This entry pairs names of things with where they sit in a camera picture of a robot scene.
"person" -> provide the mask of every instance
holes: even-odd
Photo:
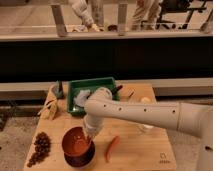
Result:
[[[94,23],[91,14],[88,12],[86,0],[69,0],[69,4],[71,5],[75,15],[82,20],[83,25],[85,25],[89,31],[99,31],[99,28]]]
[[[141,30],[141,22],[148,14],[147,30],[154,30],[161,12],[160,0],[137,0],[136,10],[132,17],[132,30]]]

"workbench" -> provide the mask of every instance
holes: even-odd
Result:
[[[121,101],[139,102],[143,97],[155,101],[150,84],[125,83],[122,85],[123,88],[119,92]],[[55,119],[40,118],[24,164],[24,171],[167,171],[176,169],[175,157],[165,129],[154,127],[143,132],[139,129],[138,123],[109,118],[104,120],[102,131],[94,139],[95,156],[92,161],[81,168],[68,165],[61,146],[62,138],[69,129],[82,126],[82,118],[72,117],[67,113],[67,89],[65,85],[65,99],[58,100],[58,112]],[[42,131],[46,132],[51,139],[51,151],[43,162],[29,168],[27,163],[34,152],[35,137]],[[117,135],[120,136],[120,143],[112,151],[110,162],[106,163],[105,150]]]

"glass panel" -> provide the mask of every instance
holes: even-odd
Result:
[[[0,0],[0,34],[56,33],[52,10],[42,1]]]
[[[210,0],[131,1],[128,5],[127,30],[199,30],[212,8],[213,2]]]
[[[59,32],[65,31],[66,34],[62,33],[62,36],[72,37],[77,33],[70,35],[67,32],[94,33],[98,27],[107,33],[116,32],[118,20],[123,21],[126,15],[123,12],[120,18],[118,17],[118,4],[124,3],[125,0],[88,0],[87,3],[86,1],[0,0],[0,36],[17,34],[58,36]],[[146,32],[147,30],[162,31],[162,33],[166,30],[174,35],[180,30],[198,31],[213,9],[212,0],[192,2],[190,0],[126,0],[126,3],[126,23],[119,24],[125,24],[124,30],[128,32],[137,31],[146,34],[150,34]],[[58,5],[55,9],[56,13],[53,13],[51,4]]]

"orange object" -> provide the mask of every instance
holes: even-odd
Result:
[[[72,167],[85,166],[95,154],[95,144],[87,140],[82,127],[74,127],[64,135],[62,148],[66,162]]]
[[[105,153],[105,159],[106,162],[109,163],[109,159],[110,159],[110,155],[112,153],[112,150],[115,148],[115,146],[117,146],[117,144],[120,142],[120,137],[119,136],[115,136],[112,141],[110,142],[110,144],[107,147],[106,153]]]

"floor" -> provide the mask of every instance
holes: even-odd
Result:
[[[22,171],[38,123],[37,117],[10,118],[0,132],[1,171]],[[200,140],[168,130],[177,161],[177,171],[195,171]]]

